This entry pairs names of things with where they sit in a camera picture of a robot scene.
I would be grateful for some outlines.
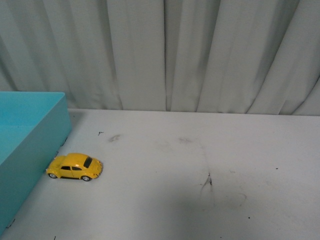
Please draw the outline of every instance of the yellow toy car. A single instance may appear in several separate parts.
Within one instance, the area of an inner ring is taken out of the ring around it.
[[[52,179],[82,179],[86,182],[96,179],[102,172],[102,163],[82,153],[57,156],[49,165],[46,174]]]

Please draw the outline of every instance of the white table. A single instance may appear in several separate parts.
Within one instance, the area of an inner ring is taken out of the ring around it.
[[[69,112],[101,176],[43,173],[1,240],[320,238],[320,117]]]

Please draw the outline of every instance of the black mark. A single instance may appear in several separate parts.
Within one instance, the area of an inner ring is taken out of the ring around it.
[[[207,184],[210,184],[210,185],[212,186],[212,179],[211,179],[211,176],[210,176],[210,172],[209,172],[209,175],[208,175],[208,177],[206,178],[206,181],[205,181],[205,183],[203,184],[201,190],[202,190],[202,189],[205,187],[205,185],[207,185]]]
[[[9,226],[6,226],[5,228],[8,229],[11,227],[11,225],[15,222],[16,219],[13,219],[12,223]]]
[[[62,145],[61,145],[60,147],[62,147],[63,145],[65,145],[67,139],[68,139],[68,137],[65,138],[64,142],[62,143]]]
[[[121,135],[118,134],[118,135],[115,135],[115,136],[113,136],[113,137],[110,137],[108,141],[109,141],[110,143],[112,143],[112,142],[114,142],[114,141],[117,141],[117,140],[120,138],[120,136],[121,136]]]
[[[209,183],[210,185],[212,185],[212,179],[211,179],[211,176],[210,176],[210,172],[209,172],[209,176],[208,176],[210,179],[209,179]]]

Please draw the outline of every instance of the gray curtain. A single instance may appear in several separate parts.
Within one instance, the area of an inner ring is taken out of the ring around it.
[[[0,90],[69,108],[320,116],[319,0],[2,0]]]

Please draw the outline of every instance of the turquoise box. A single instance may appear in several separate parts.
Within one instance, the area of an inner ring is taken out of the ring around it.
[[[0,235],[70,131],[63,92],[0,92]]]

